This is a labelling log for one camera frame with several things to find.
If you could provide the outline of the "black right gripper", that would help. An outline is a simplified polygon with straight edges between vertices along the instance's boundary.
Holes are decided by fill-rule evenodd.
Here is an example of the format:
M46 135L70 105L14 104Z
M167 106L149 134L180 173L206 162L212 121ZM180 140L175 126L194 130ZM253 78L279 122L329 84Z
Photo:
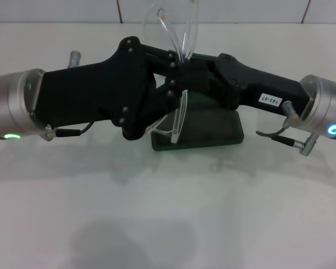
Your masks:
M200 92L226 109L244 105L281 113L283 102L290 101L295 111L301 113L310 101L299 82L248 67L231 55L194 53L191 61L215 66L217 77L207 75L207 83Z

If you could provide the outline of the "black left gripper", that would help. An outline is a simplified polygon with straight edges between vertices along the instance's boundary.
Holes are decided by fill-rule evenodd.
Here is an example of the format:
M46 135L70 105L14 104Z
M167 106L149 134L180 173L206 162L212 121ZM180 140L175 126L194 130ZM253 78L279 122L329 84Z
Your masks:
M167 77L161 86L153 73ZM200 92L206 83L203 55L180 62L177 52L130 36L105 61L46 72L35 115L56 128L110 120L127 140L138 140L174 111L178 120L172 131L180 132L189 111L210 106Z

